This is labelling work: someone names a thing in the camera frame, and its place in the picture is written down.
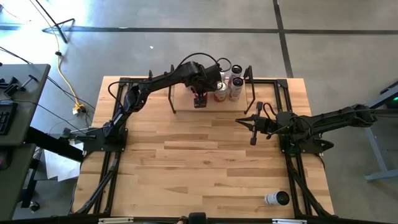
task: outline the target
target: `black desk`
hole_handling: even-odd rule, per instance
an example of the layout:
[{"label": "black desk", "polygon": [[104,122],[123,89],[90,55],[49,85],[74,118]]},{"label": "black desk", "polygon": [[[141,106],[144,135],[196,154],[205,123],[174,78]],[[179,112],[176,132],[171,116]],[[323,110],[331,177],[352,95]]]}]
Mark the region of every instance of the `black desk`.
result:
[{"label": "black desk", "polygon": [[0,221],[10,220],[14,214],[35,148],[35,144],[15,147],[11,165],[0,170]]},{"label": "black desk", "polygon": [[[34,170],[37,168],[37,163],[31,162],[36,146],[79,162],[83,160],[81,150],[30,127],[49,71],[50,65],[3,65],[0,67],[0,78],[5,79],[6,83],[11,77],[17,78],[19,84],[28,80],[28,75],[33,75],[38,79],[38,82],[30,81],[25,86],[26,91],[18,91],[12,95],[14,100],[33,103],[16,101],[17,112],[10,130],[7,135],[0,136],[0,148],[1,146],[12,147],[11,166],[6,170],[0,170],[0,220],[12,217],[27,171],[31,166]],[[0,91],[0,100],[4,99],[7,98]],[[28,196],[22,201],[23,207],[29,206],[35,186],[35,182],[33,183],[31,188],[28,187]]]},{"label": "black desk", "polygon": [[[33,75],[39,82],[30,81],[26,86],[26,91],[17,91],[12,97],[16,100],[26,100],[38,103],[44,89],[44,84],[49,75],[50,65],[3,65],[0,67],[0,78],[5,79],[6,83],[11,77],[16,77],[20,84],[28,80],[28,75]],[[0,100],[7,99],[0,91]],[[8,135],[0,136],[0,145],[18,146],[24,142],[26,132],[30,127],[36,105],[28,102],[17,102],[17,113],[10,127]]]}]

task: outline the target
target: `can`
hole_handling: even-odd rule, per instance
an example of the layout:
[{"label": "can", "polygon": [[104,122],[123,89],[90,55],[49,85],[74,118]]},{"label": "can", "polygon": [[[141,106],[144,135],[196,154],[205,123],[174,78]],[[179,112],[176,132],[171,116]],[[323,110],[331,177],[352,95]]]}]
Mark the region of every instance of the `can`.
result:
[{"label": "can", "polygon": [[234,65],[231,68],[231,74],[229,75],[228,78],[228,89],[231,88],[231,83],[234,78],[240,77],[242,74],[242,67],[240,65]]},{"label": "can", "polygon": [[268,205],[287,205],[290,201],[289,195],[284,191],[267,194],[264,201]]},{"label": "can", "polygon": [[217,102],[222,102],[226,98],[226,92],[228,91],[224,82],[219,82],[217,84],[217,90],[214,91],[214,100]]},{"label": "can", "polygon": [[221,81],[225,82],[225,72],[220,72],[221,75]]},{"label": "can", "polygon": [[234,78],[231,82],[231,88],[229,90],[229,100],[237,101],[241,95],[243,88],[243,79],[240,77]]}]

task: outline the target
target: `white paper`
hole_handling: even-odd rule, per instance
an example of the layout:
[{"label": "white paper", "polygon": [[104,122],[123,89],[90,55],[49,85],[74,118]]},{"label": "white paper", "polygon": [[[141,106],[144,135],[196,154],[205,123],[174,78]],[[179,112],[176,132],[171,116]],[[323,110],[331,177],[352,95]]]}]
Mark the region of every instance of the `white paper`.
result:
[{"label": "white paper", "polygon": [[[83,150],[83,143],[70,143],[73,147]],[[58,181],[78,177],[80,174],[80,162],[59,156],[56,153],[45,150],[45,163],[47,168],[47,178],[51,179],[58,176]]]}]

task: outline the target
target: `wooden table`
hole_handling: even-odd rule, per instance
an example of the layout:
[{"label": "wooden table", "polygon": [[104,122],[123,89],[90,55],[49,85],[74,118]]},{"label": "wooden table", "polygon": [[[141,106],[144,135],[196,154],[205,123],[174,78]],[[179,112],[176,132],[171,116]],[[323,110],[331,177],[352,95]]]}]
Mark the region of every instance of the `wooden table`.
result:
[{"label": "wooden table", "polygon": [[[114,99],[107,87],[119,78],[104,77],[94,127],[101,127],[111,118]],[[293,111],[311,115],[304,80],[291,78],[288,83]],[[112,216],[180,217],[190,212],[206,212],[213,218],[294,217],[291,202],[286,206],[264,203],[268,193],[284,190],[290,194],[278,137],[266,140],[260,135],[257,145],[251,146],[251,132],[234,122],[236,118],[253,114],[256,103],[248,115],[237,112],[173,114],[167,93],[168,89],[152,93],[145,107],[127,121],[129,138],[119,166]],[[248,103],[251,95],[248,85]],[[276,109],[271,85],[256,85],[256,97],[270,102]],[[79,209],[98,185],[103,157],[103,152],[94,152],[84,161],[73,210]],[[320,159],[303,154],[303,164],[309,189],[323,207],[333,213]],[[103,207],[107,194],[106,189]]]}]

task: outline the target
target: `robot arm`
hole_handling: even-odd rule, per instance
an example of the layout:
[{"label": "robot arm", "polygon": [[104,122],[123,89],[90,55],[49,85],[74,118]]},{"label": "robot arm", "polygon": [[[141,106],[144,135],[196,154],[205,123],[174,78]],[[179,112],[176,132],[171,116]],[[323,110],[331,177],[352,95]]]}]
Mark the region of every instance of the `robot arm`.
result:
[{"label": "robot arm", "polygon": [[206,98],[203,95],[208,91],[217,90],[217,83],[221,81],[220,71],[219,65],[204,68],[199,63],[187,62],[178,66],[176,70],[165,72],[157,77],[152,78],[150,72],[147,80],[133,84],[124,97],[124,106],[118,109],[111,121],[104,124],[105,140],[111,142],[119,137],[119,130],[128,117],[144,107],[152,92],[178,83],[184,83],[186,87],[191,87],[192,91],[199,96],[195,99],[196,108],[205,107]]},{"label": "robot arm", "polygon": [[[365,105],[353,105],[338,111],[332,111],[317,116],[298,116],[292,112],[281,112],[276,120],[260,116],[262,102],[257,103],[257,114],[249,118],[237,119],[236,122],[245,125],[253,132],[251,144],[256,144],[258,131],[270,139],[273,134],[281,138],[280,148],[284,152],[321,153],[333,147],[333,143],[322,140],[321,136],[346,126],[366,128],[377,121],[376,113],[391,113],[391,110],[372,110]],[[243,121],[254,121],[247,124]]]}]

